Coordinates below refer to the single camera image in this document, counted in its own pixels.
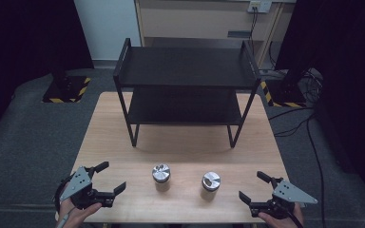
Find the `person's right hand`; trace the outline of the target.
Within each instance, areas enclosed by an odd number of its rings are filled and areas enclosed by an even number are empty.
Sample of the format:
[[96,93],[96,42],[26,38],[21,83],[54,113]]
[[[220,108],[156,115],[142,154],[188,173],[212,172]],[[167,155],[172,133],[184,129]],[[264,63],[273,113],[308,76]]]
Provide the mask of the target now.
[[[299,203],[295,204],[293,215],[297,218],[299,224],[303,226],[304,218]],[[298,228],[298,226],[290,218],[276,219],[262,212],[259,213],[259,218],[262,219],[270,228]]]

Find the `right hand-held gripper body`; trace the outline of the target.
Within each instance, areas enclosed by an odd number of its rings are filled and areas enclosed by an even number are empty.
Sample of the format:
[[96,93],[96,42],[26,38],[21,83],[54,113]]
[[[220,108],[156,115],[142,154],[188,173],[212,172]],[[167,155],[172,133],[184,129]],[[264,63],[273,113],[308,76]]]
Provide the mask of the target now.
[[318,203],[317,199],[283,178],[262,178],[262,180],[272,185],[272,198],[266,202],[248,203],[253,218],[257,218],[259,213],[265,213],[274,219],[287,219],[294,214],[297,202]]

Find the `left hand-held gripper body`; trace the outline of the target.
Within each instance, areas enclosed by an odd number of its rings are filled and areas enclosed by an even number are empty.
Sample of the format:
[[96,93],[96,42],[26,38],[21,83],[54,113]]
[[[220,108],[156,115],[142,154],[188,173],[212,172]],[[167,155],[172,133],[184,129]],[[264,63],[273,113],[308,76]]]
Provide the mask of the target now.
[[88,174],[90,167],[79,166],[69,177],[61,181],[55,192],[55,207],[60,209],[60,203],[71,200],[78,209],[87,209],[90,205],[101,203],[103,207],[113,205],[112,192],[99,192],[92,187],[93,175]]

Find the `dark curtain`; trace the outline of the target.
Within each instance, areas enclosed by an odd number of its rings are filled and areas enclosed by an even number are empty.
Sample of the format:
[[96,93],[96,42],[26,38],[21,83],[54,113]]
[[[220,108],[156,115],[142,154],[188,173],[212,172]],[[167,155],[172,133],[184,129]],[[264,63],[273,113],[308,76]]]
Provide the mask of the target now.
[[365,0],[296,0],[277,63],[282,86],[323,77],[317,118],[343,170],[365,183]]
[[75,0],[0,0],[0,120],[21,84],[92,67]]

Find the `glass jar with beige contents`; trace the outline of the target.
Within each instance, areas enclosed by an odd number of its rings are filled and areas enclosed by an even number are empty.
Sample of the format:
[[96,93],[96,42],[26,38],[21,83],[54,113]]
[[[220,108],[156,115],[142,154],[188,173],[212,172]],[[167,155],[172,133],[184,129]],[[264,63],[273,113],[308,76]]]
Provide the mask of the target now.
[[202,176],[201,197],[203,200],[212,200],[221,186],[221,177],[213,171],[206,172]]

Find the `glass jar with orange-brown contents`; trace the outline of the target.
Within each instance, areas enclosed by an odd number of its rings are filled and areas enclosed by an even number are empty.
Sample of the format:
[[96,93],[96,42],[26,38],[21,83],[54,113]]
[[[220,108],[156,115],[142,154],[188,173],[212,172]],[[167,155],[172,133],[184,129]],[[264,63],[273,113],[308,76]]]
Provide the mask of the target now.
[[153,167],[152,178],[158,191],[165,192],[170,187],[171,169],[166,163],[160,163]]

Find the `person's left hand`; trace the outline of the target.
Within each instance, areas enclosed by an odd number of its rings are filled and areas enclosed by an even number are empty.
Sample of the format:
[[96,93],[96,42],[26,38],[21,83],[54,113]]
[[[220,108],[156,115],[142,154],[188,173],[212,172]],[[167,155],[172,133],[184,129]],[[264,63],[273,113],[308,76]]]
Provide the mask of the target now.
[[64,200],[60,204],[59,218],[55,228],[79,228],[87,217],[98,212],[101,207],[101,203],[95,203],[81,210],[70,200]]

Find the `beige wooden cabinet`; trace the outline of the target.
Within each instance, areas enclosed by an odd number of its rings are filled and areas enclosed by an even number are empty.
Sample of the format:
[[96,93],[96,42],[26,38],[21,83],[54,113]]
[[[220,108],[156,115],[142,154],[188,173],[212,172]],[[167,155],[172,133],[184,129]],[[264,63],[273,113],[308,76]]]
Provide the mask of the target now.
[[268,13],[249,13],[251,0],[134,0],[141,43],[156,38],[238,41],[229,30],[249,30],[262,64],[269,45],[283,40],[297,0],[271,0]]

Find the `black two-tier metal shelf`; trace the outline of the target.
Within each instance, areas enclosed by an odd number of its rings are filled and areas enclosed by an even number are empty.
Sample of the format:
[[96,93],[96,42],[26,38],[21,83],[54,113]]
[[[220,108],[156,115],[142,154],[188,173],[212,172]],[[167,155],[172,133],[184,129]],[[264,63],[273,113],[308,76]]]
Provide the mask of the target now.
[[234,147],[260,84],[247,42],[172,48],[125,39],[113,80],[133,145],[142,124],[224,125]]

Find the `white wall outlet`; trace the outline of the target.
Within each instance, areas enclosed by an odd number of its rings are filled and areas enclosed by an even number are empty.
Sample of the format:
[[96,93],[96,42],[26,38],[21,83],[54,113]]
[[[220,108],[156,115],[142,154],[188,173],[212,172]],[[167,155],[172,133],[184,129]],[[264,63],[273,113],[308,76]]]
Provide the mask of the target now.
[[271,0],[251,0],[247,11],[249,13],[268,13],[271,7]]

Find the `stand base with hazard stripes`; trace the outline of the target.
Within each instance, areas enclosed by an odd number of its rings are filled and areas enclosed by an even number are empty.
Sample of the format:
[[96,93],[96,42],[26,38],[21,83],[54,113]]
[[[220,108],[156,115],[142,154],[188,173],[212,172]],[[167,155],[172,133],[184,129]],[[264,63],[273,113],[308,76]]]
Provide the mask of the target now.
[[87,76],[67,76],[56,80],[43,96],[44,103],[78,103],[86,92],[90,79]]
[[260,83],[269,106],[305,107],[306,99],[297,85],[283,86],[282,80],[265,80]]

